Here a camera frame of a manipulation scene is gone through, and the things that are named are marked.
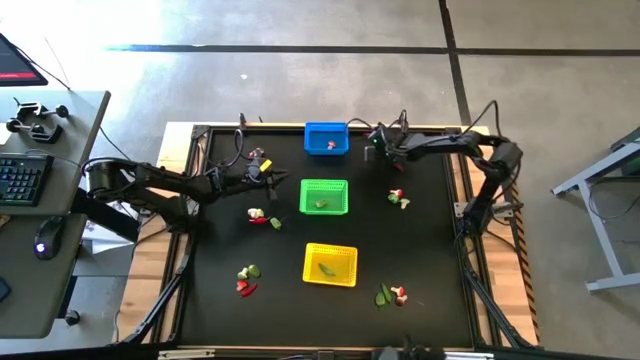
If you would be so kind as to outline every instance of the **gray floor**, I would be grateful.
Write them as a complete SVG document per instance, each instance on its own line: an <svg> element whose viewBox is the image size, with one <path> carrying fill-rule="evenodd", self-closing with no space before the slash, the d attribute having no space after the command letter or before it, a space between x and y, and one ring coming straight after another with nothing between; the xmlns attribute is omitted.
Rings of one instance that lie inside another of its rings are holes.
<svg viewBox="0 0 640 360"><path fill-rule="evenodd" d="M640 48L635 0L448 3L460 47ZM104 128L139 160L156 160L167 121L237 121L239 112L265 121L389 121L406 108L415 124L460 122L446 55L101 50L132 43L442 47L437 0L34 1L29 19L25 1L0 4L9 9L0 14L0 31L35 59L60 74L46 34L74 88L112 91ZM49 20L72 12L73 21ZM28 34L27 20L35 30ZM503 132L525 152L519 188L542 343L638 358L640 286L587 294L585 280L610 275L604 256L581 201L556 200L549 189L639 125L640 58L462 56L460 63L472 116L497 99ZM94 155L106 154L115 152L99 139ZM638 190L621 191L603 198L603 212L616 212ZM609 224L629 271L640 269L637 218L634 211ZM86 326L56 323L43 340L0 341L0 352L107 343L124 286L116 276L127 271L124 252L80 261L79 274L100 276L85 278L74 294Z"/></svg>

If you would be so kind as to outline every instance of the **monitor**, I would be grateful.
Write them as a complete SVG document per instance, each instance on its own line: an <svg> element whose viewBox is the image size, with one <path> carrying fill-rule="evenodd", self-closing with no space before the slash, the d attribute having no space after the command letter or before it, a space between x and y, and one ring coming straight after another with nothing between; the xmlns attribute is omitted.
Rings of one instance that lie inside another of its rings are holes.
<svg viewBox="0 0 640 360"><path fill-rule="evenodd" d="M47 85L42 76L17 49L0 34L0 87Z"/></svg>

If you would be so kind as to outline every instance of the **yellow basket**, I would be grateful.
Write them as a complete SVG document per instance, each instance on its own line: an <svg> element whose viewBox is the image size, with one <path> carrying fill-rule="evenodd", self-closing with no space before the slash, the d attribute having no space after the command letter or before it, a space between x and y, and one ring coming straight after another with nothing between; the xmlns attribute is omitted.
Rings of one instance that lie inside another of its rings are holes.
<svg viewBox="0 0 640 360"><path fill-rule="evenodd" d="M356 286L358 249L347 246L307 244L304 255L304 282Z"/></svg>

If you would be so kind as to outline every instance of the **red chili pepper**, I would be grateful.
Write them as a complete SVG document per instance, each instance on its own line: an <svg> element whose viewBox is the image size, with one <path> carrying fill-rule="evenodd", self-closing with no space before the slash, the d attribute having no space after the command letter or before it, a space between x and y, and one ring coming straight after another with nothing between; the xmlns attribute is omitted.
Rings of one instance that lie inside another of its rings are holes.
<svg viewBox="0 0 640 360"><path fill-rule="evenodd" d="M269 219L267 219L266 217L259 217L259 218L255 218L255 219L249 219L249 223L250 224L265 224L267 221L269 221Z"/></svg>
<svg viewBox="0 0 640 360"><path fill-rule="evenodd" d="M258 287L258 284L253 284L253 285L249 286L248 288L242 289L242 291L240 291L240 296L247 297L247 296L251 295L251 293L254 292L257 287Z"/></svg>
<svg viewBox="0 0 640 360"><path fill-rule="evenodd" d="M247 286L249 286L249 283L244 281L244 280L239 280L238 281L238 287L236 288L236 291L242 291L244 290Z"/></svg>

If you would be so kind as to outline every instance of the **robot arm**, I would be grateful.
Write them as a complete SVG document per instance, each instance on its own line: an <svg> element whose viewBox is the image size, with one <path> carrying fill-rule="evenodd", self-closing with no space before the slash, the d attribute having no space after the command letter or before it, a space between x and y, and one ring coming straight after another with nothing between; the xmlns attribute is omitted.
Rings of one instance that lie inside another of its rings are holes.
<svg viewBox="0 0 640 360"><path fill-rule="evenodd" d="M399 165L402 159L417 161L434 153L461 153L471 158L486 176L480 192L469 201L462 217L466 233L475 236L486 230L491 219L494 196L500 185L511 178L522 159L522 151L509 139L482 135L475 131L466 131L460 135L425 136L378 124L369 139L376 152L394 165ZM495 149L489 159L484 159L481 145Z"/></svg>
<svg viewBox="0 0 640 360"><path fill-rule="evenodd" d="M188 176L117 158L92 159L83 167L87 177L87 195L99 202L121 201L140 211L158 213L170 232L185 233L193 222L185 197L200 204L211 204L220 197L254 189L266 189L267 197L275 200L275 187L287 176L286 171L260 167L269 161L255 158L244 173L229 174L221 164L202 175ZM175 192L165 197L151 189Z"/></svg>

